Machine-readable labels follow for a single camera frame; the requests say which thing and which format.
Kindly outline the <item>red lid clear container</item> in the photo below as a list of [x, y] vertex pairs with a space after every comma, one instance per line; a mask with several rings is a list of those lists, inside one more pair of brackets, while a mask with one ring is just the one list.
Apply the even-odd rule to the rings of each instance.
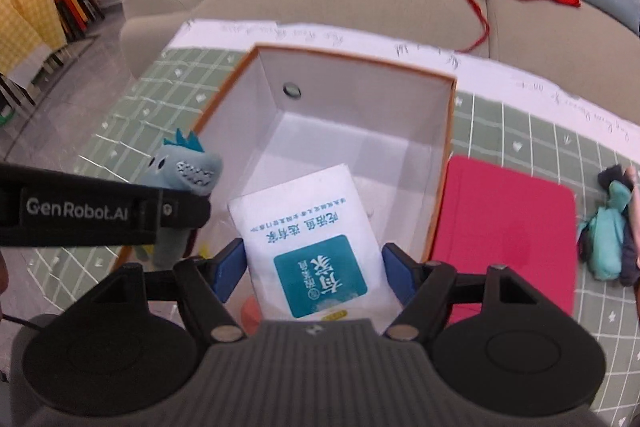
[[574, 194], [462, 156], [448, 161], [431, 258], [460, 273], [506, 265], [567, 314], [577, 277]]

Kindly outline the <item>green grid tablecloth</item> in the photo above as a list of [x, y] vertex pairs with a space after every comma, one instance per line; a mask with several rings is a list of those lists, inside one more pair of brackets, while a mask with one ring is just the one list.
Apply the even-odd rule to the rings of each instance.
[[[73, 173], [120, 182], [134, 182], [142, 176], [143, 161], [151, 159], [160, 139], [169, 131], [184, 130], [204, 115], [206, 103], [219, 94], [222, 82], [256, 44], [273, 44], [315, 51], [341, 52], [367, 58], [429, 69], [457, 79], [452, 113], [451, 152], [469, 183], [469, 198], [463, 210], [470, 217], [458, 218], [457, 239], [480, 226], [480, 217], [504, 208], [523, 217], [539, 233], [560, 218], [552, 210], [573, 208], [580, 225], [605, 204], [605, 191], [597, 174], [614, 164], [629, 166], [639, 159], [639, 127], [597, 105], [562, 91], [547, 79], [511, 66], [459, 54], [454, 51], [401, 42], [346, 28], [322, 25], [281, 25], [276, 22], [225, 22], [189, 20], [157, 55], [154, 63], [104, 117], [91, 139], [78, 150]], [[390, 210], [398, 205], [429, 202], [435, 196], [418, 196], [413, 188], [400, 187], [400, 173], [393, 170], [390, 181], [375, 181], [357, 164], [356, 155], [329, 158], [323, 150], [318, 166], [303, 161], [302, 174], [266, 179], [243, 174], [244, 194], [262, 186], [288, 181], [338, 164], [348, 164], [375, 231], [378, 243], [405, 239], [392, 225]], [[30, 273], [47, 298], [66, 308], [105, 277], [116, 259], [115, 246], [40, 248], [29, 261]], [[557, 289], [559, 297], [570, 297], [568, 311], [595, 335], [605, 350], [606, 372], [597, 392], [594, 409], [611, 426], [630, 426], [639, 416], [639, 323], [634, 291], [620, 283], [599, 282], [585, 265], [576, 265], [563, 289], [552, 288], [552, 269], [560, 274], [556, 261], [532, 261], [520, 270], [533, 277], [539, 289]]]

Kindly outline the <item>grey shark plush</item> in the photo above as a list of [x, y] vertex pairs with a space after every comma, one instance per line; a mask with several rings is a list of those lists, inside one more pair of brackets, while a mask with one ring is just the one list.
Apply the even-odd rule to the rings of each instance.
[[[209, 196], [218, 183], [224, 163], [217, 153], [207, 153], [198, 136], [176, 130], [151, 157], [139, 184]], [[136, 246], [139, 261], [151, 262], [155, 270], [169, 270], [188, 253], [194, 229], [160, 229], [155, 245]]]

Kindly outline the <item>dark navy sock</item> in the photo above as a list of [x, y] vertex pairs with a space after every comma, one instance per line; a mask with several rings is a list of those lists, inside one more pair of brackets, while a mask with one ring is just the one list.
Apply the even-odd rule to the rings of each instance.
[[620, 236], [620, 283], [623, 286], [636, 286], [639, 283], [639, 242], [631, 231], [628, 202], [631, 198], [631, 183], [625, 176], [621, 165], [614, 165], [598, 174], [598, 182], [608, 190], [608, 202], [622, 218]]

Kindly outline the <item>yellow sticker bag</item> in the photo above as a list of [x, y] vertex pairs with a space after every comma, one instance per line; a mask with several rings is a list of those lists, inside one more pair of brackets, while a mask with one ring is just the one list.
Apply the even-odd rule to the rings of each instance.
[[198, 255], [203, 259], [212, 259], [214, 257], [213, 251], [210, 250], [209, 245], [201, 243], [198, 247]]

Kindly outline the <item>yellow checked table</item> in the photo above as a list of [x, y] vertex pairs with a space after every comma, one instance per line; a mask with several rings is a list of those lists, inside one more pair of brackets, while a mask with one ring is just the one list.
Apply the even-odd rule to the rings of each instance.
[[67, 46], [54, 0], [1, 0], [1, 74], [23, 88]]

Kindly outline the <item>orange cardboard box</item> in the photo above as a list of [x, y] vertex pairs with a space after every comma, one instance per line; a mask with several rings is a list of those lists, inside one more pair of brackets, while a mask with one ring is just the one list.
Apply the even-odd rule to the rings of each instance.
[[[262, 183], [302, 174], [301, 160], [315, 160], [318, 166], [323, 150], [329, 150], [329, 158], [361, 154], [357, 164], [374, 174], [375, 181], [390, 181], [398, 169], [400, 187], [435, 196], [431, 204], [414, 202], [418, 209], [411, 210], [406, 202], [398, 205], [398, 199], [409, 197], [396, 195], [390, 210], [393, 224], [386, 225], [387, 231], [393, 225], [411, 231], [400, 232], [407, 235], [399, 245], [386, 243], [414, 260], [427, 259], [442, 200], [455, 94], [454, 78], [428, 69], [329, 51], [252, 49], [222, 82], [204, 115], [191, 128], [177, 128], [184, 135], [193, 131], [204, 150], [219, 154], [224, 163], [209, 195], [212, 213], [191, 251], [201, 243], [218, 251], [232, 239], [242, 239], [228, 208], [233, 199], [302, 177], [227, 199], [240, 188], [247, 170]], [[160, 139], [151, 157], [165, 139], [175, 139], [176, 130]], [[303, 176], [331, 168], [322, 167]], [[378, 243], [381, 254], [386, 243]], [[232, 311], [244, 314], [250, 299], [256, 296], [247, 265], [230, 298]]]

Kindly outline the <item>red stools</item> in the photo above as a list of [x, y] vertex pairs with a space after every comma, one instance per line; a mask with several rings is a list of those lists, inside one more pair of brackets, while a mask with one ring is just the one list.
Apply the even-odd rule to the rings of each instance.
[[54, 0], [68, 40], [85, 38], [88, 27], [105, 15], [96, 0]]

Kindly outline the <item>pink sock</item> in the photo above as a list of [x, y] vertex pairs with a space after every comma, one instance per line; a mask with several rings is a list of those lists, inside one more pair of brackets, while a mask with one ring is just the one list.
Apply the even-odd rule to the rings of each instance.
[[625, 176], [631, 183], [631, 198], [628, 202], [628, 216], [632, 233], [636, 236], [636, 242], [639, 242], [640, 232], [640, 193], [639, 193], [639, 175], [634, 166], [625, 169]]

